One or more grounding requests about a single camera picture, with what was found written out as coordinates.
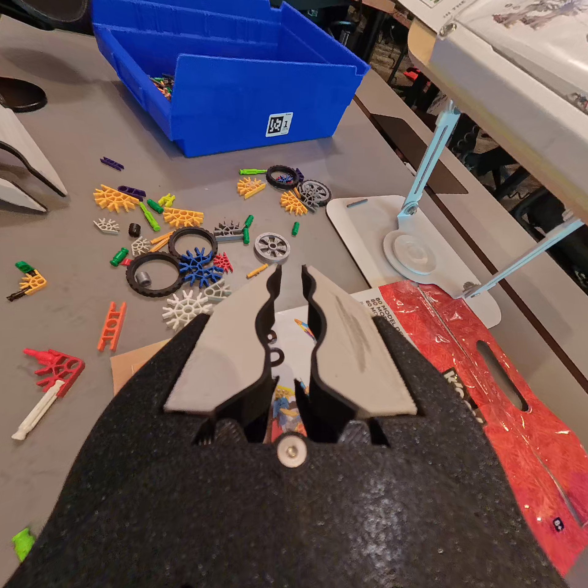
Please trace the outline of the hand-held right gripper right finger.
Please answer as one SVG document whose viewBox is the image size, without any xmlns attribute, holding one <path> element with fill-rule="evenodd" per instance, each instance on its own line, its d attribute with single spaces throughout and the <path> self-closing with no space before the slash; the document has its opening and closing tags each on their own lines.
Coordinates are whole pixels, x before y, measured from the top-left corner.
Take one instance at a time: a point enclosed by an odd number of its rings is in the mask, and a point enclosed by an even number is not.
<svg viewBox="0 0 588 588">
<path fill-rule="evenodd" d="M 320 434 L 338 440 L 354 420 L 417 415 L 376 316 L 313 266 L 302 267 L 301 280 L 316 340 L 307 398 Z"/>
</svg>

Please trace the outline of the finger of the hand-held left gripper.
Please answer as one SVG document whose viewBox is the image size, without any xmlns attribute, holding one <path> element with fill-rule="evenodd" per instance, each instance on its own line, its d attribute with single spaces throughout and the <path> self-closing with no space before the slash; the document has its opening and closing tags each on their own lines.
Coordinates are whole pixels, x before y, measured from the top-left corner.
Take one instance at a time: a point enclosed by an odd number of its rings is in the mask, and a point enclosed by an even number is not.
<svg viewBox="0 0 588 588">
<path fill-rule="evenodd" d="M 48 212 L 40 202 L 28 195 L 16 184 L 1 178 L 1 203 L 13 208 L 27 210 L 29 212 Z"/>
<path fill-rule="evenodd" d="M 16 114 L 5 106 L 1 106 L 1 149 L 17 157 L 36 179 L 58 195 L 68 196 L 66 187 L 46 156 Z"/>
</svg>

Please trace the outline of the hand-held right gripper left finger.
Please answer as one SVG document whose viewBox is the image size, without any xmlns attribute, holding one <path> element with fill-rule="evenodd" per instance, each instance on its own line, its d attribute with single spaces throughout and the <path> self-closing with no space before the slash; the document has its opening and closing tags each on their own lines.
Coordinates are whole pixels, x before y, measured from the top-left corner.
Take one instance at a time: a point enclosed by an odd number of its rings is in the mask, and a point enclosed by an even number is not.
<svg viewBox="0 0 588 588">
<path fill-rule="evenodd" d="M 269 334 L 281 280 L 282 267 L 273 265 L 218 305 L 173 385 L 166 413 L 212 423 L 233 419 L 263 439 L 276 387 Z"/>
</svg>

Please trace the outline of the small yellow connector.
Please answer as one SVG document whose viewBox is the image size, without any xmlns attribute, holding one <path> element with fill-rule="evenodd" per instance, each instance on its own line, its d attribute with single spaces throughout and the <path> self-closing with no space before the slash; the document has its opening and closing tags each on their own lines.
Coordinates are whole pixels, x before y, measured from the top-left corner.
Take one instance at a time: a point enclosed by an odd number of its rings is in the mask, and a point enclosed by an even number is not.
<svg viewBox="0 0 588 588">
<path fill-rule="evenodd" d="M 32 295 L 42 290 L 47 285 L 47 280 L 36 270 L 26 273 L 19 283 L 19 293 L 25 296 Z"/>
</svg>

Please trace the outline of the printed toy packaging bag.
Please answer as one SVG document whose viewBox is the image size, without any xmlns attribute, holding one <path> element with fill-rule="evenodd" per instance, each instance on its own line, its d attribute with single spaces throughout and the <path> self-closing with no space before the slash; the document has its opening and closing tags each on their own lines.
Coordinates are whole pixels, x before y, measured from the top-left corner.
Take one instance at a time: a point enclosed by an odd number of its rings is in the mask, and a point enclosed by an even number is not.
<svg viewBox="0 0 588 588">
<path fill-rule="evenodd" d="M 114 496 L 100 516 L 117 582 L 169 587 L 566 587 L 587 546 L 587 456 L 525 387 L 513 406 L 479 321 L 435 287 L 393 284 L 376 317 L 417 415 L 263 439 L 164 404 L 209 316 L 115 396 Z"/>
</svg>

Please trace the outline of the black round object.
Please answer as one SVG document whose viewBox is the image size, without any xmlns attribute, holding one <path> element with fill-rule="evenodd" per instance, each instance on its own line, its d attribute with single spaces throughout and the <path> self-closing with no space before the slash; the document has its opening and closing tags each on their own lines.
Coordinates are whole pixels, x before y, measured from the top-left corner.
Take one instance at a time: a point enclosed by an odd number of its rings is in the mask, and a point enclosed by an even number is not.
<svg viewBox="0 0 588 588">
<path fill-rule="evenodd" d="M 35 112 L 48 103 L 39 86 L 21 79 L 1 77 L 1 106 L 15 113 Z"/>
</svg>

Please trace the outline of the white snowflake connector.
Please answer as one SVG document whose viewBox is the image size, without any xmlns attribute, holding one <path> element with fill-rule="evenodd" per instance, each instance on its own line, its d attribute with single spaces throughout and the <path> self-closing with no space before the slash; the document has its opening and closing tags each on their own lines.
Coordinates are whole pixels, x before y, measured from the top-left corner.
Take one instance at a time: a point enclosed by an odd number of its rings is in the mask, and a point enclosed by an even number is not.
<svg viewBox="0 0 588 588">
<path fill-rule="evenodd" d="M 165 325 L 174 330 L 186 327 L 199 315 L 209 315 L 213 312 L 213 303 L 201 292 L 181 290 L 166 299 L 162 307 L 162 319 Z"/>
</svg>

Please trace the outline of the orange connector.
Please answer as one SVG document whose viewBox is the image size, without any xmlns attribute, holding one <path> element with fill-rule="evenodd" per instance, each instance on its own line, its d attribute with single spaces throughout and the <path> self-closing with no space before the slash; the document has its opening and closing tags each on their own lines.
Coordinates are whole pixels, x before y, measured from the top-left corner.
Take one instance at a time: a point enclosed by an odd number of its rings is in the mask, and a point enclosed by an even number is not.
<svg viewBox="0 0 588 588">
<path fill-rule="evenodd" d="M 110 303 L 100 332 L 97 346 L 99 352 L 103 352 L 107 347 L 111 352 L 116 351 L 126 317 L 126 310 L 126 302 L 122 302 L 119 307 L 114 301 Z"/>
</svg>

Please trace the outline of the black rubber tyre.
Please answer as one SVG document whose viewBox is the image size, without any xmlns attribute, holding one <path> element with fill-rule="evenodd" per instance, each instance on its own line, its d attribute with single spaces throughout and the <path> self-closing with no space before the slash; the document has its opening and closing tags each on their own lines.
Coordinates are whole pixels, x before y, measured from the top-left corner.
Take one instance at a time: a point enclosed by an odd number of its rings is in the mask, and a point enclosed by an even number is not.
<svg viewBox="0 0 588 588">
<path fill-rule="evenodd" d="M 141 285 L 138 280 L 139 269 L 142 265 L 150 261 L 164 261 L 170 264 L 178 274 L 174 283 L 166 286 L 165 288 L 156 290 L 152 290 L 146 286 Z M 136 256 L 127 267 L 126 281 L 131 289 L 133 289 L 137 294 L 147 298 L 166 298 L 178 291 L 185 282 L 180 271 L 180 264 L 178 259 L 176 259 L 172 254 L 162 251 L 147 252 Z"/>
<path fill-rule="evenodd" d="M 168 240 L 169 254 L 175 258 L 179 258 L 181 254 L 176 249 L 176 243 L 179 239 L 188 235 L 196 235 L 205 239 L 210 245 L 212 257 L 214 258 L 217 255 L 218 242 L 215 235 L 210 231 L 198 226 L 186 226 L 172 232 Z"/>
<path fill-rule="evenodd" d="M 278 183 L 275 180 L 275 177 L 281 173 L 290 174 L 291 176 L 293 176 L 293 178 L 294 178 L 293 182 L 287 183 L 287 184 Z M 304 176 L 301 175 L 301 173 L 299 172 L 298 169 L 290 168 L 289 166 L 285 166 L 285 165 L 271 166 L 267 169 L 267 173 L 266 173 L 267 183 L 269 185 L 271 185 L 272 187 L 275 187 L 276 189 L 286 189 L 286 190 L 294 189 L 299 186 L 299 184 L 303 181 L 303 179 L 304 179 Z"/>
</svg>

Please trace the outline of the grey wheel hub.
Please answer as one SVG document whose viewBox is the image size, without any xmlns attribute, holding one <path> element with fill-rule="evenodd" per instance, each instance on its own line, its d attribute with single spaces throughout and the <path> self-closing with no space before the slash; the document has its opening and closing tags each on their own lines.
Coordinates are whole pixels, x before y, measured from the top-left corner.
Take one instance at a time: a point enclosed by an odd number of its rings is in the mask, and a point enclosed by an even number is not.
<svg viewBox="0 0 588 588">
<path fill-rule="evenodd" d="M 289 258 L 290 244 L 278 233 L 265 232 L 255 239 L 254 252 L 263 263 L 282 264 Z"/>
</svg>

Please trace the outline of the black tyre with grey hub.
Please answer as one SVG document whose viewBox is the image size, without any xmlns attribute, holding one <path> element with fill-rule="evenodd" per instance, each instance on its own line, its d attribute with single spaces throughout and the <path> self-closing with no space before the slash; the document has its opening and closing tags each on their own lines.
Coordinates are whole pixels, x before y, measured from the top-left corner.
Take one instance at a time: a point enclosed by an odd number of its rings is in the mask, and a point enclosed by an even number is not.
<svg viewBox="0 0 588 588">
<path fill-rule="evenodd" d="M 298 186 L 298 192 L 299 191 L 315 193 L 317 200 L 320 203 L 320 207 L 326 206 L 332 198 L 330 189 L 318 180 L 305 180 Z"/>
</svg>

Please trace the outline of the red connector with rod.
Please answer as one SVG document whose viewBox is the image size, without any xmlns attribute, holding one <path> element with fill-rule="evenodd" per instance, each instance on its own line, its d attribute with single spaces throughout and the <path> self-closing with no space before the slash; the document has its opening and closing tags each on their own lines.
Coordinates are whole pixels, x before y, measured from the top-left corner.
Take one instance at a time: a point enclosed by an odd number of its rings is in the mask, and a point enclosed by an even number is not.
<svg viewBox="0 0 588 588">
<path fill-rule="evenodd" d="M 43 396 L 11 436 L 18 441 L 26 439 L 55 401 L 67 394 L 85 368 L 82 359 L 54 349 L 25 348 L 23 353 L 34 357 L 40 364 L 34 374 L 40 377 L 36 384 L 42 389 Z"/>
</svg>

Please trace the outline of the blue plastic bin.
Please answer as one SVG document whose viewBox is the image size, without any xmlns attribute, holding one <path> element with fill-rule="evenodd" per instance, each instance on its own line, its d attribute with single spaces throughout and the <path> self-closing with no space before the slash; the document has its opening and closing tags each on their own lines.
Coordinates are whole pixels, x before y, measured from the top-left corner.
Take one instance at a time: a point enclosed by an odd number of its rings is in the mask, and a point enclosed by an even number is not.
<svg viewBox="0 0 588 588">
<path fill-rule="evenodd" d="M 283 1 L 93 1 L 119 80 L 186 157 L 327 138 L 369 65 Z M 173 75 L 171 101 L 149 77 Z"/>
</svg>

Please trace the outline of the lime rod with connector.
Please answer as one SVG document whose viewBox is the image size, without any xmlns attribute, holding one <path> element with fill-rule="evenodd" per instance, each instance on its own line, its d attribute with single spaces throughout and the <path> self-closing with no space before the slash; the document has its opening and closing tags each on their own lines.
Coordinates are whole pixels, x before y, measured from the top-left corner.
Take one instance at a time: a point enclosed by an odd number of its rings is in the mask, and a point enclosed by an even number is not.
<svg viewBox="0 0 588 588">
<path fill-rule="evenodd" d="M 35 544 L 35 541 L 36 537 L 31 532 L 30 527 L 22 529 L 11 538 L 13 550 L 19 560 L 19 563 L 22 563 L 25 560 L 26 556 L 30 553 L 33 545 Z"/>
</svg>

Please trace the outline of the wooden-edged table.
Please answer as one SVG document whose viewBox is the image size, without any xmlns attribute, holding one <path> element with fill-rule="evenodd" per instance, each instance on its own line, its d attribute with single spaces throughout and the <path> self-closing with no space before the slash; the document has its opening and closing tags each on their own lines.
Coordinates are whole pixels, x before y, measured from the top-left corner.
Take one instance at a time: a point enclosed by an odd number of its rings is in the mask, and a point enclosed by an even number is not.
<svg viewBox="0 0 588 588">
<path fill-rule="evenodd" d="M 458 26 L 439 36 L 415 19 L 409 54 L 531 175 L 573 209 L 587 208 L 587 114 Z"/>
</svg>

